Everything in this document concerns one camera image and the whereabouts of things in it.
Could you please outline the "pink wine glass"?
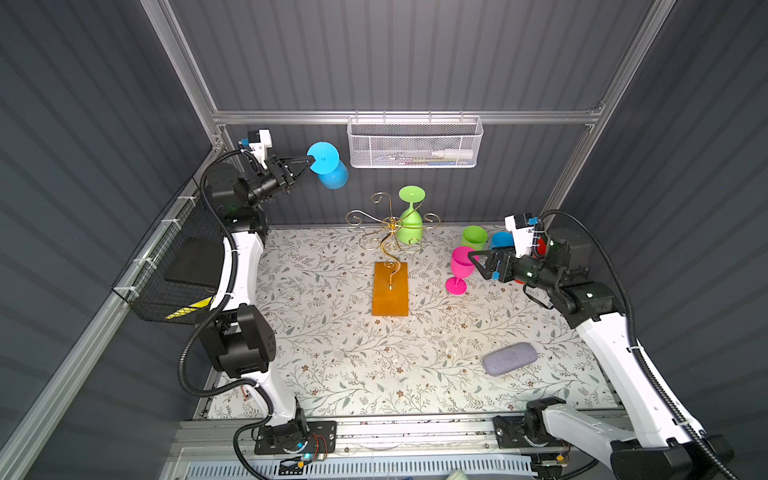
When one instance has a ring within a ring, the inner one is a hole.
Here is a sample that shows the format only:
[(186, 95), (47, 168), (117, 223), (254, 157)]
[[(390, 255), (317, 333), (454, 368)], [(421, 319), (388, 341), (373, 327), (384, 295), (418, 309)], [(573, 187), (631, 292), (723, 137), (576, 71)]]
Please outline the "pink wine glass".
[(453, 276), (445, 282), (446, 290), (452, 295), (463, 295), (467, 290), (466, 279), (475, 271), (469, 259), (472, 252), (474, 249), (469, 246), (457, 247), (452, 252), (450, 269)]

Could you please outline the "blue wine glass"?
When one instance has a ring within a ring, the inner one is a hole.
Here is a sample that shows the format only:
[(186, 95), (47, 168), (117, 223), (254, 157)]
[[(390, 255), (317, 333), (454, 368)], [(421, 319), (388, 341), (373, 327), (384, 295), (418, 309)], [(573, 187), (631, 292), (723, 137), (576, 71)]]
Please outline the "blue wine glass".
[(490, 240), (489, 247), (491, 249), (509, 248), (515, 244), (514, 236), (508, 231), (500, 231), (495, 233)]
[(310, 169), (324, 187), (338, 190), (346, 185), (348, 170), (333, 144), (316, 142), (309, 147), (307, 154), (315, 159)]

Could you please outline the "green wine glass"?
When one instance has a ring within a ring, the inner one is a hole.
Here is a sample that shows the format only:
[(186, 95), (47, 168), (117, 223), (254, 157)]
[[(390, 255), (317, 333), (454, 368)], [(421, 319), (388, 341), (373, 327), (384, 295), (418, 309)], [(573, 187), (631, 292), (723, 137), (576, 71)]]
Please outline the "green wine glass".
[(398, 196), (408, 204), (399, 217), (398, 240), (404, 245), (418, 245), (423, 238), (423, 220), (418, 209), (426, 198), (426, 192), (419, 186), (408, 185), (399, 190)]
[(470, 247), (476, 251), (485, 249), (488, 242), (488, 232), (480, 226), (470, 225), (463, 229), (461, 236), (461, 245)]

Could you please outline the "red wine glass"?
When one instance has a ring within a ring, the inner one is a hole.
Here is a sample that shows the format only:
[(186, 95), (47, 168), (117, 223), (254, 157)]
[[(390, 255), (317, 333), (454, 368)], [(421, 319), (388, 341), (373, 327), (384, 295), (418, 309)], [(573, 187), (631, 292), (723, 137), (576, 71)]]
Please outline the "red wine glass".
[(547, 251), (547, 241), (543, 237), (536, 240), (536, 254), (539, 258), (544, 258)]

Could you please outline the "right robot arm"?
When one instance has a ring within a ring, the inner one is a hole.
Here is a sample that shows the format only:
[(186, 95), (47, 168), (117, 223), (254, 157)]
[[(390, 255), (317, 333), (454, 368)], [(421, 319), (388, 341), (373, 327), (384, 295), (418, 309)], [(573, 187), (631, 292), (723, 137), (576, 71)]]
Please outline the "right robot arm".
[(734, 452), (710, 435), (674, 395), (634, 334), (630, 308), (611, 288), (589, 278), (595, 242), (566, 228), (550, 234), (528, 228), (532, 244), (472, 251), (481, 276), (538, 288), (590, 348), (615, 389), (631, 429), (614, 427), (558, 397), (527, 403), (522, 429), (534, 446), (571, 444), (618, 479), (712, 479), (734, 475)]

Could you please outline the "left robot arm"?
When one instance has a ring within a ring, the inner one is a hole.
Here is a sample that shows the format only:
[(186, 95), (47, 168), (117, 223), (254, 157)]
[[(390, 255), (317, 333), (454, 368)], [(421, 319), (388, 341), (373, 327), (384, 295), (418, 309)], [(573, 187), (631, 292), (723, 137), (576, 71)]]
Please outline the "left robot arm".
[(263, 438), (287, 452), (301, 451), (311, 436), (297, 398), (287, 389), (271, 364), (276, 358), (274, 330), (256, 306), (258, 265), (268, 225), (263, 203), (286, 193), (313, 164), (311, 156), (270, 156), (251, 161), (253, 175), (246, 176), (229, 163), (226, 152), (204, 171), (201, 199), (223, 235), (223, 264), (215, 294), (193, 331), (213, 368), (230, 378), (221, 387), (196, 388), (178, 366), (182, 388), (200, 398), (214, 397), (243, 387), (267, 406), (256, 425)]

